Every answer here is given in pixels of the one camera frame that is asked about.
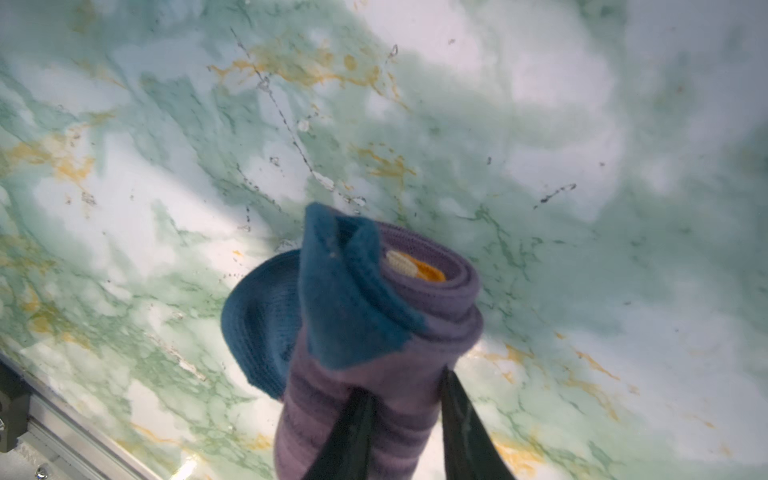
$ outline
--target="purple striped fabric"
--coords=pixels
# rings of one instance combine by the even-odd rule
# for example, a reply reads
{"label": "purple striped fabric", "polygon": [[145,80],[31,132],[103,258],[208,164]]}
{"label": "purple striped fabric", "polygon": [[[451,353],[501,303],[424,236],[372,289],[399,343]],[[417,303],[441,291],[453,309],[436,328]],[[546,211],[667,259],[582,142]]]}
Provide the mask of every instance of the purple striped fabric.
{"label": "purple striped fabric", "polygon": [[[301,328],[275,439],[275,466],[281,480],[303,477],[355,386],[380,399],[369,478],[411,478],[437,422],[443,369],[452,368],[480,337],[482,316],[474,304],[480,280],[469,262],[416,233],[386,223],[378,227],[380,274],[424,315],[427,329],[413,333],[400,351],[332,371],[310,355],[306,328]],[[439,268],[446,281],[431,283],[397,273],[384,260],[387,250],[405,252]]]}

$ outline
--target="black plastic corner piece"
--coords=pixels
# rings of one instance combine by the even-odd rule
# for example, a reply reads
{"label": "black plastic corner piece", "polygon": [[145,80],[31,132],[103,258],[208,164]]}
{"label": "black plastic corner piece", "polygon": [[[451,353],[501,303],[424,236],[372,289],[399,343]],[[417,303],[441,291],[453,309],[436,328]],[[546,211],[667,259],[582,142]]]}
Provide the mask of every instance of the black plastic corner piece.
{"label": "black plastic corner piece", "polygon": [[303,480],[366,480],[376,399],[355,389]]}
{"label": "black plastic corner piece", "polygon": [[515,480],[452,370],[445,371],[441,397],[447,480]]}
{"label": "black plastic corner piece", "polygon": [[29,391],[22,379],[0,363],[0,453],[16,446],[16,439],[27,431]]}

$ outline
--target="marble tabletop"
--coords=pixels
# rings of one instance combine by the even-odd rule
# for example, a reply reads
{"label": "marble tabletop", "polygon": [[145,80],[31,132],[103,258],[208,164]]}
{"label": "marble tabletop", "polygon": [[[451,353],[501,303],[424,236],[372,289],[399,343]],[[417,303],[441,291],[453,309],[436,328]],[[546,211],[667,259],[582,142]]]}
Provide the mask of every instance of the marble tabletop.
{"label": "marble tabletop", "polygon": [[766,478],[767,18],[4,0],[0,351],[161,478],[274,478],[218,317],[320,201],[475,264],[456,369],[521,480]]}

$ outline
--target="folded pair of socks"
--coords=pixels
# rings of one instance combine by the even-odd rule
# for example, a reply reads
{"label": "folded pair of socks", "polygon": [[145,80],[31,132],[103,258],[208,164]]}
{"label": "folded pair of socks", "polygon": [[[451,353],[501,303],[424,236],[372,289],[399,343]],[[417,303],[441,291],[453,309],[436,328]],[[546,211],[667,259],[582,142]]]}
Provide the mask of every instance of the folded pair of socks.
{"label": "folded pair of socks", "polygon": [[257,267],[222,312],[248,381],[284,402],[278,477],[303,477],[361,387],[379,400],[369,478],[411,478],[438,418],[442,374],[482,331],[479,289],[457,253],[310,204],[301,250]]}

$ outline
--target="sock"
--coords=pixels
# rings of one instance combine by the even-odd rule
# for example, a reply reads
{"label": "sock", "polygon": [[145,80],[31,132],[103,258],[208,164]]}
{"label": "sock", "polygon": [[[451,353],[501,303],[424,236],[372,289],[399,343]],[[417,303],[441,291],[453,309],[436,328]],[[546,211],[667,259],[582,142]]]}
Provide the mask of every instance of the sock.
{"label": "sock", "polygon": [[[390,251],[416,265],[416,276],[382,261]],[[410,478],[438,418],[443,370],[480,336],[479,289],[472,266],[431,240],[323,205],[307,207],[302,323],[275,438],[278,477],[303,477],[351,389],[360,386],[380,400],[369,478]]]}

